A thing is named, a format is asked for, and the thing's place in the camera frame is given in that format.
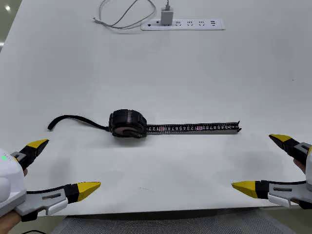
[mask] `tape measure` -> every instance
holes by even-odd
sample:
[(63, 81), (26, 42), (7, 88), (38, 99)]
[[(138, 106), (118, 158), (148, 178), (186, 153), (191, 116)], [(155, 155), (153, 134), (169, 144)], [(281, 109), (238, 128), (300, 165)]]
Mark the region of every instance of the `tape measure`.
[(48, 126), (52, 130), (63, 119), (72, 118), (88, 123), (94, 127), (111, 132), (116, 137), (142, 138), (147, 135), (168, 134), (237, 134), (239, 122), (229, 123), (191, 123), (191, 124), (147, 124), (146, 118), (134, 110), (117, 110), (111, 113), (109, 126), (99, 125), (85, 117), (64, 115), (55, 118)]

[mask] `charging cable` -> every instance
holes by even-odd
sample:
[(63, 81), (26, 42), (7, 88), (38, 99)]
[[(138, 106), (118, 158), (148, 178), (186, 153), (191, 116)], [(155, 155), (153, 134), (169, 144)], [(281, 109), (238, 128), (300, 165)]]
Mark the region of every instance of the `charging cable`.
[(108, 0), (103, 0), (102, 3), (100, 4), (99, 8), (98, 8), (98, 19), (96, 19), (95, 17), (93, 17), (93, 20), (95, 21), (95, 23), (99, 23), (104, 25), (105, 27), (109, 27), (109, 28), (115, 28), (115, 29), (132, 29), (132, 28), (136, 28), (138, 26), (140, 26), (140, 23), (142, 23), (144, 20), (146, 20), (147, 18), (153, 16), (156, 13), (156, 6), (154, 5), (154, 3), (151, 0), (147, 0), (153, 7), (153, 12), (150, 13), (149, 15), (145, 16), (143, 19), (140, 19), (139, 21), (129, 24), (129, 25), (125, 25), (125, 26), (116, 26), (128, 13), (128, 11), (133, 7), (133, 5), (138, 1), (135, 0), (130, 6), (129, 8), (125, 11), (125, 13), (123, 13), (123, 15), (113, 24), (108, 24), (102, 21), (102, 9), (104, 7), (104, 5), (107, 3)]

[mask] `white tabletop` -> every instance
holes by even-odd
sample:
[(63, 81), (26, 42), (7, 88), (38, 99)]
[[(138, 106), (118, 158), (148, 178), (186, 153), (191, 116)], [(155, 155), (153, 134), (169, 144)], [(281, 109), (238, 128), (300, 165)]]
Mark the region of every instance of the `white tabletop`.
[[(172, 0), (175, 17), (223, 18), (226, 30), (122, 33), (93, 23), (99, 3), (24, 0), (0, 53), (0, 147), (50, 139), (27, 188), (102, 182), (57, 215), (268, 206), (231, 183), (305, 178), (268, 134), (312, 142), (310, 0)], [(129, 3), (111, 1), (103, 18)], [(140, 4), (129, 21), (147, 14)], [(121, 108), (150, 124), (240, 120), (242, 131), (137, 140), (73, 120), (46, 129), (63, 114), (107, 125)]]

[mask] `socket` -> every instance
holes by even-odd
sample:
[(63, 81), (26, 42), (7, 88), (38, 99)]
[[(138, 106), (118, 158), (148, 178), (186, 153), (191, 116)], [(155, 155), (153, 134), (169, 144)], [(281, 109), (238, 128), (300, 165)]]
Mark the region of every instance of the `socket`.
[(161, 25), (160, 19), (151, 19), (141, 24), (143, 31), (165, 30), (224, 30), (222, 19), (173, 19), (172, 25)]

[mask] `white charger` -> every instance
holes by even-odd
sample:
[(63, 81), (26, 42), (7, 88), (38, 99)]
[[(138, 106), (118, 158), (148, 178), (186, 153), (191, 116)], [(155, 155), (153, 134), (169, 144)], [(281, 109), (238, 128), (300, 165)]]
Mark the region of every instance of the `white charger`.
[(172, 25), (173, 18), (174, 10), (172, 7), (170, 7), (169, 0), (167, 0), (166, 6), (161, 9), (160, 23), (166, 26)]

